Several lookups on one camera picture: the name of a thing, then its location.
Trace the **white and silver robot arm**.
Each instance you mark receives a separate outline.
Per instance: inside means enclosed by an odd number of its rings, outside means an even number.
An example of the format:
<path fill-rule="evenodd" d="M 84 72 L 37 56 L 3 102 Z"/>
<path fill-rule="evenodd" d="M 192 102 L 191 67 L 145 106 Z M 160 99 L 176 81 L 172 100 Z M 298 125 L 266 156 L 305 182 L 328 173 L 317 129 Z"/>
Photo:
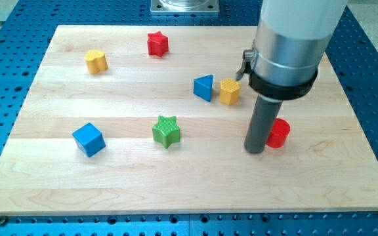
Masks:
<path fill-rule="evenodd" d="M 251 49 L 236 80 L 273 100 L 307 94 L 347 0 L 264 0 Z"/>

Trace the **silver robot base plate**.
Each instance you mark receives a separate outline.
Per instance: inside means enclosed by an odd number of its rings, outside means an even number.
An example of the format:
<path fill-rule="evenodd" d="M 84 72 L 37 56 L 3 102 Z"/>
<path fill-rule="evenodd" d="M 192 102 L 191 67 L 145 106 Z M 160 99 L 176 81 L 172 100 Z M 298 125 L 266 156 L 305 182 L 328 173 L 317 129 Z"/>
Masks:
<path fill-rule="evenodd" d="M 150 12 L 156 14 L 218 13 L 220 11 L 218 0 L 151 0 Z"/>

